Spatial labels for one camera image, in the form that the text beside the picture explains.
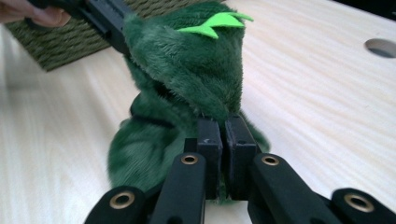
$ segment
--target green fur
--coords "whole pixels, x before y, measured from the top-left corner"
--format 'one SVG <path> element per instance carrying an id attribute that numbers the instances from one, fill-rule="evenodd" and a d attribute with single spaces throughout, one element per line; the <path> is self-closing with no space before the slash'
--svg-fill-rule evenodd
<path id="1" fill-rule="evenodd" d="M 121 124 L 111 143 L 108 174 L 113 187 L 154 187 L 166 178 L 185 138 L 197 137 L 199 116 L 223 123 L 230 113 L 240 112 L 244 29 L 217 27 L 217 40 L 178 31 L 199 26 L 219 12 L 233 10 L 210 2 L 147 20 L 136 15 L 126 19 L 124 33 L 131 51 L 126 62 L 141 92 L 132 104 L 134 117 Z M 266 146 L 262 149 L 268 150 L 265 139 L 253 131 Z"/>

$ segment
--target woven basket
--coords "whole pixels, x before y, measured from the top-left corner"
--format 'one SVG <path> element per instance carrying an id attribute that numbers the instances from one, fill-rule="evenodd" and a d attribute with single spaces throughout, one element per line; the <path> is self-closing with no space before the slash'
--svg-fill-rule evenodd
<path id="1" fill-rule="evenodd" d="M 148 18 L 208 0 L 124 1 L 140 17 Z M 72 19 L 66 26 L 50 31 L 32 30 L 24 21 L 9 23 L 6 27 L 46 71 L 108 47 L 107 42 L 85 21 Z"/>

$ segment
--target green felt spike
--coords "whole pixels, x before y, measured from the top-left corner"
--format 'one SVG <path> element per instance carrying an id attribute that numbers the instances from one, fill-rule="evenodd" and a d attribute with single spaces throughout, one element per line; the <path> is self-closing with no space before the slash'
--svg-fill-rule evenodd
<path id="1" fill-rule="evenodd" d="M 184 33 L 196 33 L 200 35 L 207 35 L 214 39 L 219 39 L 219 36 L 216 34 L 216 32 L 211 27 L 208 26 L 187 27 L 187 28 L 179 29 L 179 31 Z"/>
<path id="2" fill-rule="evenodd" d="M 209 18 L 203 26 L 209 26 L 209 27 L 244 27 L 244 23 L 240 22 L 238 19 L 233 17 L 232 15 L 229 15 L 227 12 L 220 12 L 213 17 Z"/>
<path id="3" fill-rule="evenodd" d="M 242 13 L 238 13 L 238 12 L 225 12 L 228 15 L 240 18 L 240 19 L 244 19 L 247 21 L 254 21 L 253 18 L 249 17 L 248 15 L 242 14 Z"/>

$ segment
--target table hole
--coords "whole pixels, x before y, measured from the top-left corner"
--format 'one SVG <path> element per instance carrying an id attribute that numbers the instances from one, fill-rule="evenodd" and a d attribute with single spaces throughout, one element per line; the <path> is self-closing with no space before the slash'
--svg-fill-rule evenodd
<path id="1" fill-rule="evenodd" d="M 364 43 L 364 46 L 376 54 L 384 58 L 396 58 L 396 43 L 386 39 L 370 39 Z"/>

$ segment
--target plush toy mouth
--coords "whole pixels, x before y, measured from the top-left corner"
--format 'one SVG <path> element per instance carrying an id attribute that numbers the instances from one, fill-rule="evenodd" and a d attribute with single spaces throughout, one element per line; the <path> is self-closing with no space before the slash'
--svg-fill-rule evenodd
<path id="1" fill-rule="evenodd" d="M 175 95 L 169 89 L 167 89 L 163 83 L 159 81 L 156 81 L 154 83 L 154 89 L 160 97 L 166 100 L 175 98 Z"/>

